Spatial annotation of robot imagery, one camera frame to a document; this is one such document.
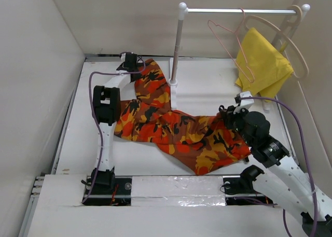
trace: white wall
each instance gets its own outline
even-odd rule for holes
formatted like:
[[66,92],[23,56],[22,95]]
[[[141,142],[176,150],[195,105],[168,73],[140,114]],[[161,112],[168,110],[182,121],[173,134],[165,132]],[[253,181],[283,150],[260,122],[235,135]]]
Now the white wall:
[[52,0],[0,0],[0,236],[50,165],[84,55]]
[[[178,4],[190,8],[285,9],[293,0],[54,0],[84,53],[172,55]],[[188,15],[184,22],[181,55],[227,57],[210,32],[207,21],[235,28],[242,16]],[[278,24],[281,17],[267,17]],[[237,53],[234,38],[220,31],[226,46]]]
[[[300,0],[308,3],[311,10],[298,28],[293,40],[306,59],[310,74],[297,82],[289,79],[279,98],[292,107],[304,127],[310,163],[316,183],[332,196],[332,38],[330,29],[330,0]],[[293,65],[299,65],[292,58]],[[302,167],[305,166],[298,129],[293,118],[285,113],[294,147]]]

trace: red wire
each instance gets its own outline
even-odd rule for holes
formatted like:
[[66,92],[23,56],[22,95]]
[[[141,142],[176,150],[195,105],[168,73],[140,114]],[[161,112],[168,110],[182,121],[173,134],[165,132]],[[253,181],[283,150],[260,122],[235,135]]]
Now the red wire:
[[117,185],[115,186],[115,190],[114,190],[114,192],[113,192],[113,194],[112,194],[112,200],[111,200],[111,202],[110,202],[110,206],[111,206],[112,203],[115,201],[115,200],[114,200],[114,196],[115,196],[115,194],[116,194],[116,191],[118,190],[118,187],[119,187],[119,185],[117,184]]

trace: orange camouflage fabric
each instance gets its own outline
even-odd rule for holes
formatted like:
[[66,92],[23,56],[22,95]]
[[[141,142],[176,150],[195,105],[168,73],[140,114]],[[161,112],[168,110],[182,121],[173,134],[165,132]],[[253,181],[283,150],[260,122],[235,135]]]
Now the orange camouflage fabric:
[[250,154],[240,135],[227,130],[220,113],[191,116],[171,111],[170,87],[159,65],[149,59],[135,82],[135,100],[121,101],[115,135],[152,142],[177,158],[196,175],[204,175]]

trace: pink wire hanger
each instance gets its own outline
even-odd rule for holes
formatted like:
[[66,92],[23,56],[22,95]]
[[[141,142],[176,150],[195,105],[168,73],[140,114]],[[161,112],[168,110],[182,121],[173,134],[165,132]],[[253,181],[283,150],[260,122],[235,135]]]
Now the pink wire hanger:
[[[243,12],[243,18],[242,18],[242,21],[240,22],[239,26],[237,27],[237,29],[235,31],[232,31],[224,26],[221,26],[220,24],[216,24],[215,22],[213,22],[212,20],[209,20],[207,22],[207,25],[208,27],[210,28],[210,30],[212,31],[213,35],[217,38],[217,40],[219,41],[219,43],[223,46],[223,48],[226,50],[226,52],[228,53],[228,55],[231,57],[231,59],[234,61],[234,64],[238,67],[238,69],[243,73],[243,75],[247,78],[247,80],[250,82],[250,83],[253,83],[255,81],[255,76],[252,72],[252,70],[248,67],[248,61],[247,61],[247,58],[243,52],[243,49],[242,49],[242,46],[241,46],[241,43],[240,43],[240,40],[239,40],[239,37],[238,37],[238,32],[239,32],[239,29],[241,27],[241,25],[243,24],[243,21],[244,21],[244,18],[245,18],[245,13],[244,13],[244,10],[242,8],[240,8]],[[228,52],[228,50],[226,49],[226,47],[224,46],[224,44],[222,43],[222,41],[220,40],[220,38],[217,36],[217,34],[214,32],[214,30],[211,28],[210,26],[210,22],[214,24],[214,26],[218,26],[218,27],[221,27],[223,28],[224,30],[228,31],[228,32],[231,32],[233,33],[236,38],[237,38],[237,41],[238,41],[238,44],[240,46],[240,49],[241,49],[241,52],[243,54],[243,57],[244,57],[244,60],[245,60],[245,67],[250,71],[251,73],[251,76],[253,77],[253,80],[251,81],[247,75],[245,74],[245,72],[242,70],[242,68],[237,64],[236,60],[231,56],[231,54]]]

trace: yellow towel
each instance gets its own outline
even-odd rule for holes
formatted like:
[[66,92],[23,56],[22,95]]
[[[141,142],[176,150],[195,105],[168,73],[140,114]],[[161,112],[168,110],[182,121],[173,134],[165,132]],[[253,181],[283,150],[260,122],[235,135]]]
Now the yellow towel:
[[255,76],[255,81],[246,68],[242,51],[239,50],[237,64],[245,72],[249,80],[239,70],[236,84],[242,91],[250,91],[252,95],[275,97],[285,80],[293,73],[290,62],[282,56],[255,28],[251,28],[242,41],[242,49],[248,61],[248,67]]

